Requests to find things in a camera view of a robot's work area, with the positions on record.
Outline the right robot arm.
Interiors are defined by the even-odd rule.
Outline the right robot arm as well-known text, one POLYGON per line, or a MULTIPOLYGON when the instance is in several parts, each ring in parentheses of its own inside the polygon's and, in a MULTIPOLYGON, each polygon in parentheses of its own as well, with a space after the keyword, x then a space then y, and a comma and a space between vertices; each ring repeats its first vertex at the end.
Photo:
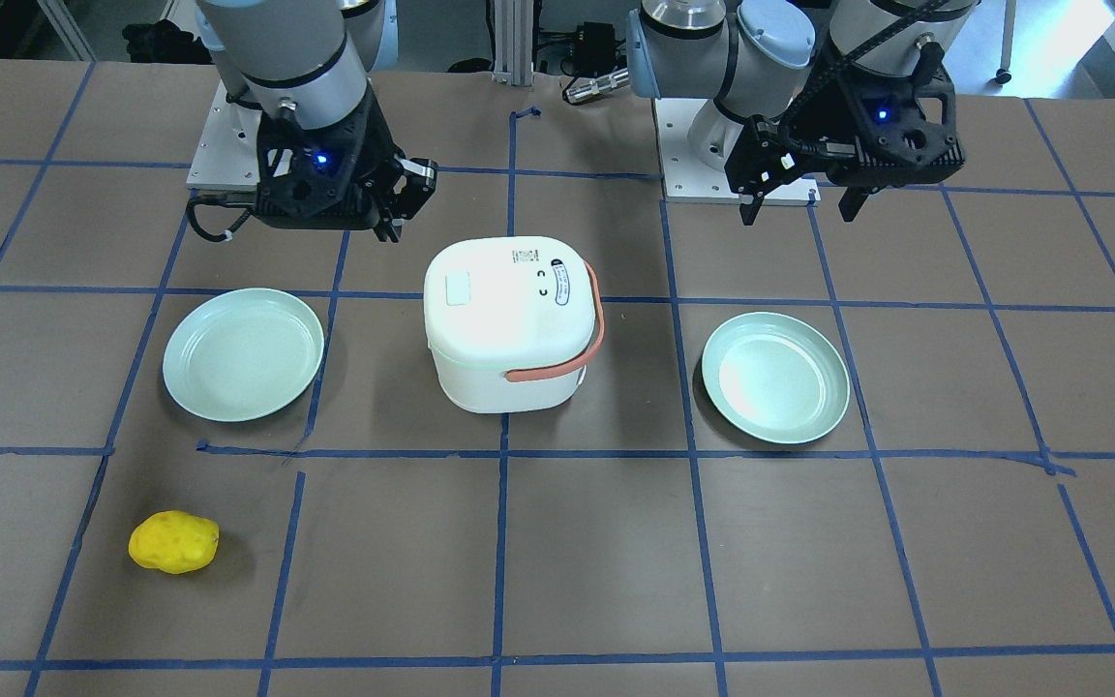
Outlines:
POLYGON ((386 1, 198 1, 223 101, 256 116, 248 193, 204 191, 186 204, 198 238, 225 243, 256 217, 399 241, 439 167, 400 149, 369 79, 397 56, 390 16, 386 1))

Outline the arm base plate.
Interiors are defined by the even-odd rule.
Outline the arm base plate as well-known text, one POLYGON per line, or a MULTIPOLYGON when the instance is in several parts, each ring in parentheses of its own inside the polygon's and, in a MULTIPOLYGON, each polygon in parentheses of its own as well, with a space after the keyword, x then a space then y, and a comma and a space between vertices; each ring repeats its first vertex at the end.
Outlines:
POLYGON ((739 204, 724 166, 740 124, 709 99, 655 99, 656 147, 665 199, 673 203, 739 204))
POLYGON ((219 84, 192 155, 187 186, 206 194, 252 194, 259 185, 260 118, 260 110, 227 101, 225 86, 219 84))

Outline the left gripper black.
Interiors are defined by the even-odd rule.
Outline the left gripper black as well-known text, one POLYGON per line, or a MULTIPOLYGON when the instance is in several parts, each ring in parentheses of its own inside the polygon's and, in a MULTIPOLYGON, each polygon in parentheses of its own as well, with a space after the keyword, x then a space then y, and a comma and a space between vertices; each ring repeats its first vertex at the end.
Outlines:
POLYGON ((739 194, 744 226, 755 225, 763 193, 822 172, 845 187, 841 220, 850 224, 873 188, 939 184, 964 167, 957 133, 954 83, 942 59, 921 58, 902 76, 881 76, 851 65, 828 83, 820 75, 833 66, 818 58, 805 84, 808 101, 780 125, 753 115, 735 142, 725 172, 739 194))

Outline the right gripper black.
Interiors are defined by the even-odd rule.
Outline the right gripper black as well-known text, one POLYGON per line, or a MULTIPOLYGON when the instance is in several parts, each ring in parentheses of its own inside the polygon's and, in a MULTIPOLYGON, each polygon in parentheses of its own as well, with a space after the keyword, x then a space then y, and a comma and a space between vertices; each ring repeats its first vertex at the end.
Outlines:
POLYGON ((374 87, 328 127, 298 128, 298 112, 261 116, 254 216, 270 228, 371 230, 397 244, 437 192, 439 164, 394 144, 374 87))

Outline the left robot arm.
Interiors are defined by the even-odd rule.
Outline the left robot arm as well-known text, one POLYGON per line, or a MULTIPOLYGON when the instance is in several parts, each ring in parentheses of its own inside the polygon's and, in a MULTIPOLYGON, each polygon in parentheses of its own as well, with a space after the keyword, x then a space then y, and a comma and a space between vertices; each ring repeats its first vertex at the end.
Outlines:
POLYGON ((720 144, 698 137, 739 199, 745 225, 808 173, 842 188, 851 222, 888 187, 964 167, 949 45, 973 1, 835 1, 827 30, 792 1, 642 1, 627 70, 651 99, 701 99, 720 144))

